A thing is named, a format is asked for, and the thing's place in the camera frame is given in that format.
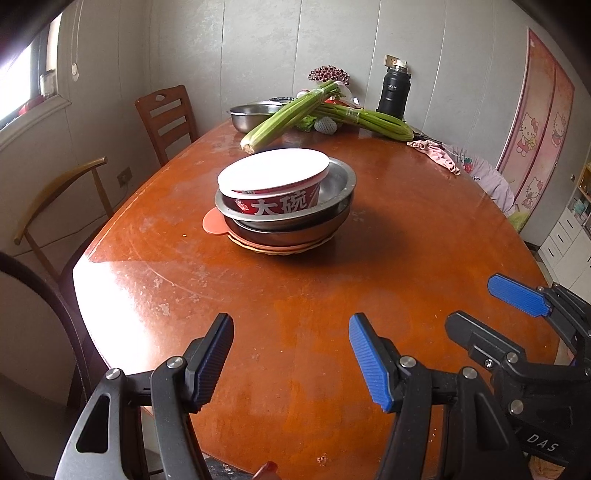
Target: hello kitty sticker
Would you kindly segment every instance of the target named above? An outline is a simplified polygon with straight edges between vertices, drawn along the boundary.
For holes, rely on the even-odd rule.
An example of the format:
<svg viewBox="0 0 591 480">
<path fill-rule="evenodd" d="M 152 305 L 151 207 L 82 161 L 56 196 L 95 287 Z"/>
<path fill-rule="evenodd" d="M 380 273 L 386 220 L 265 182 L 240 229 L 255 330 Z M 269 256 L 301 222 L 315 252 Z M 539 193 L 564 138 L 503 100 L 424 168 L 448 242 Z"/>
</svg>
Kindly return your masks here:
<svg viewBox="0 0 591 480">
<path fill-rule="evenodd" d="M 530 117 L 529 113 L 526 112 L 519 126 L 521 138 L 517 142 L 517 153 L 520 153 L 522 157 L 525 157 L 530 150 L 534 149 L 539 126 L 540 124 L 535 118 Z"/>
<path fill-rule="evenodd" d="M 535 204 L 535 200 L 544 191 L 544 182 L 534 177 L 530 184 L 525 188 L 525 199 L 521 204 L 527 209 L 531 210 Z"/>
<path fill-rule="evenodd" d="M 562 143 L 562 137 L 564 136 L 564 130 L 566 129 L 566 118 L 556 112 L 554 117 L 554 125 L 552 130 L 552 144 L 558 148 Z"/>
</svg>

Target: table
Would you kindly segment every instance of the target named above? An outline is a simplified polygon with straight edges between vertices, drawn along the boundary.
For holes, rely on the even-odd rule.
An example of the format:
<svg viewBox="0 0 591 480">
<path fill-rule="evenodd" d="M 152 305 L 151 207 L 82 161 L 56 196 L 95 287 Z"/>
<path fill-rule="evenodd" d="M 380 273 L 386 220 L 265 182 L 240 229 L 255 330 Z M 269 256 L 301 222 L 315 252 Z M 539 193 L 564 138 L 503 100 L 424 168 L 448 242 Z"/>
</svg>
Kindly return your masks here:
<svg viewBox="0 0 591 480">
<path fill-rule="evenodd" d="M 127 374 L 181 354 L 216 313 L 232 315 L 235 341 L 213 400 L 193 417 L 205 452 L 251 472 L 274 460 L 286 480 L 372 479 L 393 416 L 372 403 L 353 356 L 355 312 L 429 368 L 476 366 L 444 331 L 460 309 L 521 344 L 530 361 L 553 361 L 551 328 L 487 292 L 497 272 L 545 282 L 464 172 L 454 176 L 404 143 L 356 128 L 331 137 L 291 132 L 277 145 L 343 160 L 358 185 L 334 239 L 271 257 L 201 226 L 217 175 L 246 156 L 241 137 L 225 122 L 185 149 L 119 209 L 74 269 L 92 339 Z M 437 462 L 438 421 L 440 412 L 427 472 Z"/>
</svg>

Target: window sill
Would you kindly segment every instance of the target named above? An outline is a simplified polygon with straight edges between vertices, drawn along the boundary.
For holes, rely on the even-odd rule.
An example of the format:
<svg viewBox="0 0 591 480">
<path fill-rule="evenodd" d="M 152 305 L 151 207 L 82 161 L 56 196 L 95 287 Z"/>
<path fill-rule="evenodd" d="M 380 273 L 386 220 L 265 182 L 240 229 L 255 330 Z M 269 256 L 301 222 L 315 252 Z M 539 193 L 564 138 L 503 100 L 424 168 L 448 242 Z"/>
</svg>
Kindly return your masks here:
<svg viewBox="0 0 591 480">
<path fill-rule="evenodd" d="M 10 145 L 13 140 L 17 139 L 34 125 L 37 125 L 41 120 L 68 105 L 71 105 L 71 103 L 64 97 L 54 95 L 32 110 L 14 119 L 14 121 L 0 130 L 0 152 Z"/>
</svg>

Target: stainless steel bowl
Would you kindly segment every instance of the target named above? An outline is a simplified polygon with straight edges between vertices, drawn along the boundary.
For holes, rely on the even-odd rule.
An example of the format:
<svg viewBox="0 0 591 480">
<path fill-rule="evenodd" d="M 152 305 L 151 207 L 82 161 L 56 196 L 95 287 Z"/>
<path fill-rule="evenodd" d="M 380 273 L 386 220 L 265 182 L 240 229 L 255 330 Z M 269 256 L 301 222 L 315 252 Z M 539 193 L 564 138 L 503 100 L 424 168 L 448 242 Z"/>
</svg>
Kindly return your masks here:
<svg viewBox="0 0 591 480">
<path fill-rule="evenodd" d="M 278 102 L 257 102 L 248 105 L 239 105 L 228 110 L 232 116 L 232 125 L 239 132 L 247 134 L 250 130 L 260 125 L 274 113 L 281 109 Z"/>
<path fill-rule="evenodd" d="M 315 225 L 281 232 L 265 232 L 244 225 L 244 223 L 225 217 L 228 228 L 241 238 L 269 247 L 291 247 L 310 242 L 319 242 L 335 233 L 349 216 L 353 196 L 347 197 L 337 205 L 335 216 Z"/>
<path fill-rule="evenodd" d="M 320 182 L 318 204 L 314 207 L 276 215 L 247 215 L 236 211 L 234 200 L 219 190 L 216 192 L 216 207 L 224 216 L 259 231 L 281 232 L 318 224 L 335 215 L 339 203 L 352 195 L 357 183 L 355 172 L 345 162 L 335 158 L 329 161 L 329 172 Z"/>
</svg>

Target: celery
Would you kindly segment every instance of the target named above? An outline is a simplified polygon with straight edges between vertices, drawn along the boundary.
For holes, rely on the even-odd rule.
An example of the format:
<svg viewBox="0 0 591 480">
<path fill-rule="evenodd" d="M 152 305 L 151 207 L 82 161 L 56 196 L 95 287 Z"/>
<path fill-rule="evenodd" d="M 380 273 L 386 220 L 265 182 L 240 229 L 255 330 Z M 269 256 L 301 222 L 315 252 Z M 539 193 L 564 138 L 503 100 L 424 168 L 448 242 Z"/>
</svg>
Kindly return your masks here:
<svg viewBox="0 0 591 480">
<path fill-rule="evenodd" d="M 354 109 L 334 103 L 323 103 L 314 113 L 318 116 L 329 116 L 346 124 L 359 125 L 393 140 L 408 142 L 414 136 L 412 129 L 405 122 L 385 113 Z"/>
<path fill-rule="evenodd" d="M 260 151 L 287 129 L 312 113 L 327 98 L 337 94 L 339 86 L 333 80 L 295 99 L 281 108 L 271 118 L 248 132 L 240 141 L 242 149 L 250 154 Z"/>
</svg>

